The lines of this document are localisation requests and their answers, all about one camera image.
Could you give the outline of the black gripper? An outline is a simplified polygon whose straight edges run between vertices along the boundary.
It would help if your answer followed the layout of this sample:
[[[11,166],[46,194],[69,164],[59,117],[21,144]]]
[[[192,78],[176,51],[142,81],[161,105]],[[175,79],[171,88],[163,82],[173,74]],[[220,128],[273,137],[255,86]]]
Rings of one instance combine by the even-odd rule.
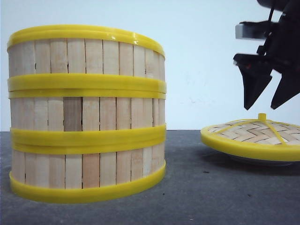
[[[242,74],[244,108],[248,110],[272,79],[272,70],[282,78],[271,102],[277,109],[300,93],[300,8],[275,7],[282,11],[278,27],[265,38],[256,54],[235,54],[233,60]]]

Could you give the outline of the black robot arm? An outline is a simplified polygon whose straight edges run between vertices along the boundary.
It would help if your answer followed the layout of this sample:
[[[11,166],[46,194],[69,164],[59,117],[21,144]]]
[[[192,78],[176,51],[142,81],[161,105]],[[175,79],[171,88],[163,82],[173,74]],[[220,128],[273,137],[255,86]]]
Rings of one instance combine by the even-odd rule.
[[[276,109],[300,92],[300,2],[260,0],[261,6],[281,11],[278,22],[241,22],[237,38],[265,39],[255,55],[235,54],[233,60],[242,74],[244,108],[249,109],[271,81],[271,72],[282,75],[271,102]]]

